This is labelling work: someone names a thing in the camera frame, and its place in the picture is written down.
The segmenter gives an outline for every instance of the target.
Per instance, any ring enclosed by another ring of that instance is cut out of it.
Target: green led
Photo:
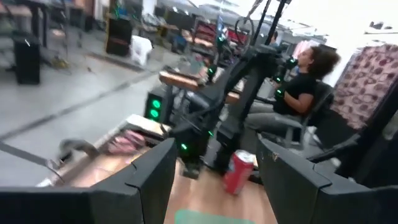
[[[159,100],[154,100],[152,101],[152,106],[154,106],[154,108],[159,109],[161,106],[161,103]]]
[[[156,110],[151,110],[149,113],[153,118],[157,118],[159,116],[159,112]]]

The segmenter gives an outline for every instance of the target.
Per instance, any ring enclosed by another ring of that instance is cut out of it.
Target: woman's arm
[[[295,99],[293,96],[285,92],[284,100],[291,108],[295,109],[300,114],[304,114],[310,109],[313,95],[303,93],[298,96],[298,99]]]

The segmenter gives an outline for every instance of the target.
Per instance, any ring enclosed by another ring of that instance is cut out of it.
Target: patterned fabric
[[[336,85],[331,109],[361,129],[398,78],[398,46],[365,47]]]

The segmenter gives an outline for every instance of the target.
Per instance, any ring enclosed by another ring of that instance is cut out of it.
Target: concrete floor
[[[0,141],[48,159],[62,139],[95,142],[130,114],[142,114],[147,91],[159,82],[157,71],[179,59],[164,54],[133,71],[71,53],[70,69],[44,67],[40,86],[19,86],[13,73],[0,72]],[[35,186],[49,174],[0,151],[0,186]]]

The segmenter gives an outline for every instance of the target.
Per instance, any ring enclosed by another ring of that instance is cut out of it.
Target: soda can
[[[254,155],[244,150],[237,150],[229,162],[229,169],[224,175],[224,189],[237,195],[242,190],[254,168]]]

